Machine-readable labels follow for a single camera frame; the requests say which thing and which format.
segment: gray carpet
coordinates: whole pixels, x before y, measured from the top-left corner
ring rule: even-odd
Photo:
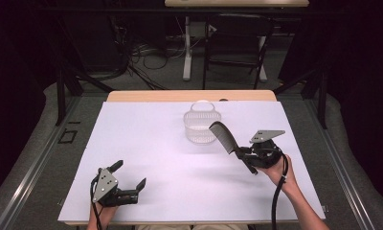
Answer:
[[[269,81],[261,83],[259,89],[274,89],[279,86],[277,75],[282,66],[282,61],[290,38],[274,38],[268,49],[265,59],[265,69]],[[147,75],[169,89],[200,89],[202,80],[202,48],[193,48],[193,61],[191,80],[183,81],[183,58],[171,58],[163,68],[148,69],[146,67],[160,67],[165,61],[156,57],[153,52],[148,53],[145,64],[140,59],[136,63]],[[240,72],[226,71],[234,76],[240,76]],[[106,84],[122,90],[148,90],[149,88],[135,75],[129,72],[116,79],[106,80]],[[82,83],[85,94],[80,98],[68,97],[71,102],[68,117],[65,123],[55,130],[56,122],[56,86],[52,85],[45,94],[47,95],[47,106],[43,112],[30,141],[21,153],[20,158],[12,169],[9,177],[0,188],[0,220],[8,220],[6,224],[9,229],[74,229],[64,223],[57,222],[61,206],[59,202],[65,198],[76,168],[96,122],[102,102],[106,94],[93,85]],[[219,84],[210,83],[209,89],[216,88],[245,88],[241,84]],[[326,143],[325,131],[320,130],[317,121],[314,120],[312,101],[303,101],[298,95],[301,86],[278,96],[286,111],[290,125],[294,131],[304,161],[310,172],[312,182],[322,205],[328,208],[327,224],[331,229],[363,229],[359,219],[355,215],[349,202],[349,195],[343,190],[343,185],[331,164],[330,147]],[[353,182],[356,192],[365,205],[365,209],[371,219],[374,229],[383,229],[383,198],[373,188],[368,177],[354,160],[348,147],[342,119],[340,117],[339,104],[331,97],[327,99],[327,135],[342,159],[345,169]],[[67,134],[60,139],[62,132]],[[76,131],[75,141],[71,144],[59,144],[68,142],[72,131]],[[24,196],[20,209],[15,210],[12,206],[8,209],[12,196],[21,182],[27,178],[32,165],[43,152],[48,153],[44,159],[43,168],[39,169],[38,178],[32,181],[34,185],[27,195]],[[84,188],[84,196],[88,196],[87,188]],[[13,218],[4,218],[5,213],[13,212]],[[300,229],[297,223],[280,223],[280,229]],[[258,226],[258,229],[270,229],[269,224]]]

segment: person's right arm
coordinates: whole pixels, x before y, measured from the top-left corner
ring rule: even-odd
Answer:
[[[323,222],[322,219],[318,217],[318,215],[314,212],[310,204],[305,199],[302,191],[297,184],[297,180],[295,174],[293,172],[293,167],[291,164],[291,159],[288,155],[286,155],[287,161],[289,164],[289,170],[287,172],[287,177],[285,183],[282,185],[282,191],[287,195],[290,202],[293,205],[293,208],[296,212],[297,218],[299,220],[299,224],[302,229],[317,229],[324,230],[329,229],[328,226]],[[259,171],[264,172],[269,176],[272,182],[277,185],[279,180],[282,177],[282,169],[283,169],[283,158],[279,162],[272,166],[269,169],[260,169]]]

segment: chair backrest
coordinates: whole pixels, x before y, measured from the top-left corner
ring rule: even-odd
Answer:
[[[269,36],[273,32],[272,20],[255,14],[220,13],[208,19],[209,26],[226,35]]]

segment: ribbed plastic container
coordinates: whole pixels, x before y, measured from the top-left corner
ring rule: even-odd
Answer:
[[[191,110],[183,117],[186,137],[195,144],[208,144],[216,137],[209,130],[215,121],[221,121],[221,114],[215,111],[214,104],[208,101],[197,101],[191,105]]]

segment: human arm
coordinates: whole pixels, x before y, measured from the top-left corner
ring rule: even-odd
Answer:
[[[114,218],[118,207],[119,206],[102,208],[98,202],[96,203],[97,213],[99,213],[102,230],[107,229],[108,223],[111,221],[111,219]],[[98,230],[97,218],[94,213],[93,206],[90,206],[90,218],[87,224],[87,230]]]
[[[286,158],[289,164],[289,168],[285,183],[282,185],[282,191],[286,194],[292,203],[302,229],[329,229],[305,199],[301,189],[299,188],[299,185],[297,184],[296,176],[291,164],[291,159],[288,155],[286,155]],[[283,159],[281,157],[279,162],[269,169],[257,168],[257,170],[267,174],[272,182],[277,185],[282,176]]]

